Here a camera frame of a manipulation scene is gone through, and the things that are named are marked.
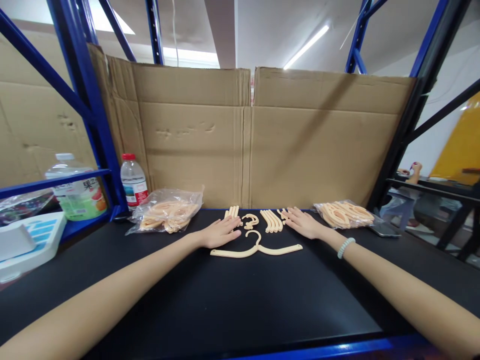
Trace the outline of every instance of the hand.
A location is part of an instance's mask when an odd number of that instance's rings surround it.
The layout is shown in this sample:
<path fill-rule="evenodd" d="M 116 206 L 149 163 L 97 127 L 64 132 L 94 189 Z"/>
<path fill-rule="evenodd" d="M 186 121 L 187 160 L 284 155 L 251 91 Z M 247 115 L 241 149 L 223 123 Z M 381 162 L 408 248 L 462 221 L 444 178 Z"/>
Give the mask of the hand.
<path fill-rule="evenodd" d="M 301 212 L 297 207 L 288 208 L 288 211 L 282 211 L 282 214 L 289 218 L 285 224 L 295 230 L 297 233 L 309 239 L 326 240 L 332 229 L 323 226 L 315 220 L 309 213 Z"/>
<path fill-rule="evenodd" d="M 203 248 L 214 249 L 225 245 L 232 240 L 238 238 L 242 232 L 240 230 L 235 230 L 238 224 L 240 224 L 240 217 L 228 216 L 223 220 L 218 219 L 210 226 L 204 228 L 197 232 L 200 239 L 200 246 Z"/>
<path fill-rule="evenodd" d="M 422 164 L 415 161 L 410 167 L 414 173 L 419 172 L 422 169 Z"/>

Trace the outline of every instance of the clear plastic bag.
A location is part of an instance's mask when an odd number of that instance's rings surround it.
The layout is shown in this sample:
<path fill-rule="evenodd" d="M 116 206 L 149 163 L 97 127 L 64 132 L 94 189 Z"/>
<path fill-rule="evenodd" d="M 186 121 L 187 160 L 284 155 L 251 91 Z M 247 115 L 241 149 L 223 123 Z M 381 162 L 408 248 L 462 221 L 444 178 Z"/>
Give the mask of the clear plastic bag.
<path fill-rule="evenodd" d="M 203 191 L 204 188 L 201 192 L 167 188 L 153 191 L 133 211 L 129 220 L 135 226 L 125 235 L 185 231 L 202 207 Z"/>
<path fill-rule="evenodd" d="M 54 204 L 54 193 L 49 188 L 7 197 L 0 201 L 0 227 L 35 216 Z"/>
<path fill-rule="evenodd" d="M 381 218 L 350 200 L 316 203 L 313 206 L 333 229 L 354 229 L 383 223 Z"/>

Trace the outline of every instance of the scale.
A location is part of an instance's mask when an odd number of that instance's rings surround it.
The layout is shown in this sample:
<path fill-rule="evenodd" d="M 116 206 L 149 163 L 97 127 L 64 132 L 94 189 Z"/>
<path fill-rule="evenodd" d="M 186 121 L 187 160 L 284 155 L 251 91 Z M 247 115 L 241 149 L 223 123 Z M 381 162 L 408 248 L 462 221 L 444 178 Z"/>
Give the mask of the scale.
<path fill-rule="evenodd" d="M 17 279 L 23 273 L 51 260 L 57 253 L 67 219 L 64 213 L 53 212 L 29 217 L 2 228 L 2 237 L 9 236 L 9 227 L 24 225 L 34 243 L 34 248 L 21 255 L 0 261 L 0 284 Z"/>

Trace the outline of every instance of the cardboard sheet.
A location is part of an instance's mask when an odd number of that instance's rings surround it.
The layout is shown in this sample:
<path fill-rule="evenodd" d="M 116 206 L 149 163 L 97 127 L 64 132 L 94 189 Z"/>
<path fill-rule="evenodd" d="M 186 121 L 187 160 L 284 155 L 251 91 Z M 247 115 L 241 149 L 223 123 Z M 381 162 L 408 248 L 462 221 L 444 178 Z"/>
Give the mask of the cardboard sheet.
<path fill-rule="evenodd" d="M 248 205 L 365 206 L 413 81 L 257 68 Z"/>
<path fill-rule="evenodd" d="M 130 63 L 94 46 L 90 52 L 115 147 L 135 153 L 148 188 L 204 185 L 205 207 L 240 204 L 250 72 Z"/>
<path fill-rule="evenodd" d="M 129 63 L 92 47 L 117 151 L 207 208 L 365 205 L 413 79 Z"/>

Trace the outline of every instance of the plastic bottle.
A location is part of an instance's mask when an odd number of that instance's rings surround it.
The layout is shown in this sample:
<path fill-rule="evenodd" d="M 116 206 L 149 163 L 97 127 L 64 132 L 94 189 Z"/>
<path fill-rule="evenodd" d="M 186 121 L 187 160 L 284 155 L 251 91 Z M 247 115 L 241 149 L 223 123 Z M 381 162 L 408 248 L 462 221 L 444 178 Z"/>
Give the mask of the plastic bottle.
<path fill-rule="evenodd" d="M 121 183 L 126 194 L 126 202 L 130 210 L 134 210 L 149 195 L 144 171 L 135 161 L 135 154 L 126 153 L 121 156 L 123 164 L 120 169 Z"/>
<path fill-rule="evenodd" d="M 47 179 L 62 178 L 66 176 L 93 171 L 75 160 L 71 153 L 55 154 L 60 163 L 52 166 L 46 173 Z M 107 210 L 107 202 L 102 194 L 102 189 L 96 177 L 65 183 L 52 188 L 65 217 L 71 221 L 94 219 Z"/>

